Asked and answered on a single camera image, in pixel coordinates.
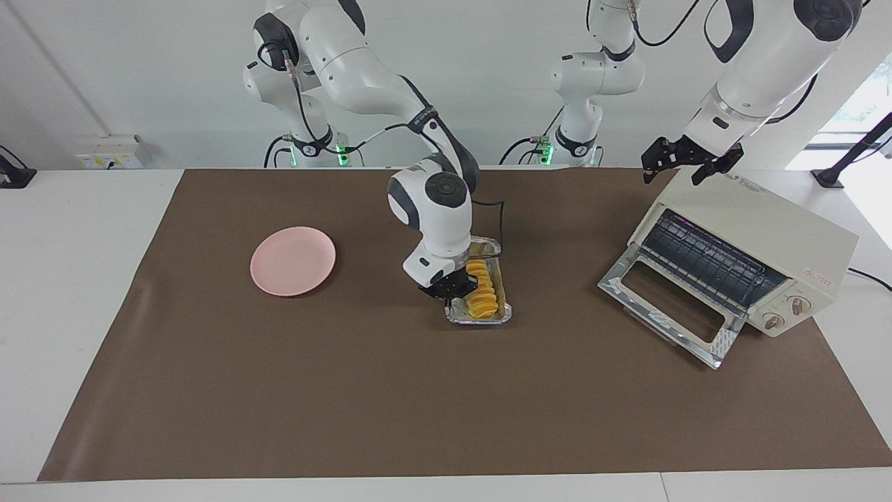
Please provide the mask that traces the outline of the glass oven door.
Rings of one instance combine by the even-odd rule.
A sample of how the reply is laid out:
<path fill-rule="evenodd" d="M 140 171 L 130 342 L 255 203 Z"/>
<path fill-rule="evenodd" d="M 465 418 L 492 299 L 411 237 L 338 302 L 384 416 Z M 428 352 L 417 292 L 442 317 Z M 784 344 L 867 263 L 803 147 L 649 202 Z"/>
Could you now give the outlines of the glass oven door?
<path fill-rule="evenodd" d="M 714 370 L 723 365 L 748 321 L 744 306 L 693 271 L 636 243 L 598 286 L 663 340 Z"/>

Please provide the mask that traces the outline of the brown table mat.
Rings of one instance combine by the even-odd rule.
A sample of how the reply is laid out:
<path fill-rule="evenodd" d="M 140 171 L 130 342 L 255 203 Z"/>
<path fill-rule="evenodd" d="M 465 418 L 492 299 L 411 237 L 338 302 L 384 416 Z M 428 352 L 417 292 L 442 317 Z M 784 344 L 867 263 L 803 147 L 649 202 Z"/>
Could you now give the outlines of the brown table mat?
<path fill-rule="evenodd" d="M 402 271 L 388 172 L 191 169 L 38 479 L 532 476 L 892 466 L 814 321 L 711 370 L 597 283 L 667 178 L 487 172 L 504 326 L 448 322 Z M 269 235 L 324 232 L 311 292 L 260 290 Z"/>

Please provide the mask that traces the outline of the aluminium foil tray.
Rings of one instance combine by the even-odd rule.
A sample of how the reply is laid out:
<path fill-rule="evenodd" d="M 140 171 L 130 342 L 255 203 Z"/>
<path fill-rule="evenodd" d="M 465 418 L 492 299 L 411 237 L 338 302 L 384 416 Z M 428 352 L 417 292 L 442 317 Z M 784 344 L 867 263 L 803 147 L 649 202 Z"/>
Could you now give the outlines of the aluminium foil tray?
<path fill-rule="evenodd" d="M 487 264 L 493 285 L 499 300 L 499 311 L 488 319 L 474 319 L 466 312 L 464 298 L 452 299 L 452 302 L 444 309 L 446 319 L 453 324 L 464 326 L 497 326 L 503 325 L 512 317 L 512 307 L 507 302 L 502 270 L 500 267 L 500 244 L 491 238 L 472 237 L 470 248 L 470 260 L 482 259 Z"/>

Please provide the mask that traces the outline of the cream toaster oven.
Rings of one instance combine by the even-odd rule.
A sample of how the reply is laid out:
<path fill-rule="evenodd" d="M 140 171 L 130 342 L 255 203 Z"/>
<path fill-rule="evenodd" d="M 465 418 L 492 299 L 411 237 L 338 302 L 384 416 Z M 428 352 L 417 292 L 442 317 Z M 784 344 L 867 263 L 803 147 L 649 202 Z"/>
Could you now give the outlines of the cream toaster oven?
<path fill-rule="evenodd" d="M 738 174 L 716 174 L 693 184 L 694 168 L 676 169 L 631 235 L 643 244 L 663 210 L 669 209 L 749 254 L 789 280 L 748 309 L 749 324 L 770 337 L 791 331 L 831 305 L 851 264 L 859 238 L 834 222 Z M 802 296 L 811 312 L 794 317 L 790 296 Z M 785 320 L 764 331 L 762 317 L 776 312 Z"/>

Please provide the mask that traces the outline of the white wall socket box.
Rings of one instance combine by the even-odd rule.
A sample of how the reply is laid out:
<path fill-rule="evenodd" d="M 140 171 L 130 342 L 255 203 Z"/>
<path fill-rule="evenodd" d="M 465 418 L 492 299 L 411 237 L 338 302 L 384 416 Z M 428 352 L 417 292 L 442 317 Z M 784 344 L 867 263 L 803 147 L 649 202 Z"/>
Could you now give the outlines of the white wall socket box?
<path fill-rule="evenodd" d="M 137 135 L 75 137 L 75 157 L 83 169 L 143 169 L 148 153 Z"/>

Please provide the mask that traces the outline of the yellow sliced bread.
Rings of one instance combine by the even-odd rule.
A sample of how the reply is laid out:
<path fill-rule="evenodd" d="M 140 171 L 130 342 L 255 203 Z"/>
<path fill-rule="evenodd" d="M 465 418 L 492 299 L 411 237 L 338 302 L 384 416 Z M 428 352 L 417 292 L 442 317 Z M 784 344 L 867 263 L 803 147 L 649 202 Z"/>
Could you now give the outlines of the yellow sliced bread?
<path fill-rule="evenodd" d="M 499 300 L 487 264 L 482 259 L 472 259 L 466 264 L 466 272 L 477 279 L 477 288 L 465 296 L 466 312 L 474 319 L 488 319 L 499 311 Z"/>

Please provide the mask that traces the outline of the pink round plate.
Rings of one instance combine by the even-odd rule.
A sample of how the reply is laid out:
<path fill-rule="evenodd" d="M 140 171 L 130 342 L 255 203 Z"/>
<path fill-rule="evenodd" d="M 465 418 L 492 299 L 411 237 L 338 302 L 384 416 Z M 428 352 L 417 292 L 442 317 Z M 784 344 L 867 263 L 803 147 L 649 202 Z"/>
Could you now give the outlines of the pink round plate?
<path fill-rule="evenodd" d="M 290 227 L 258 245 L 249 261 L 249 276 L 265 293 L 292 298 L 321 286 L 335 263 L 337 248 L 328 235 L 312 227 Z"/>

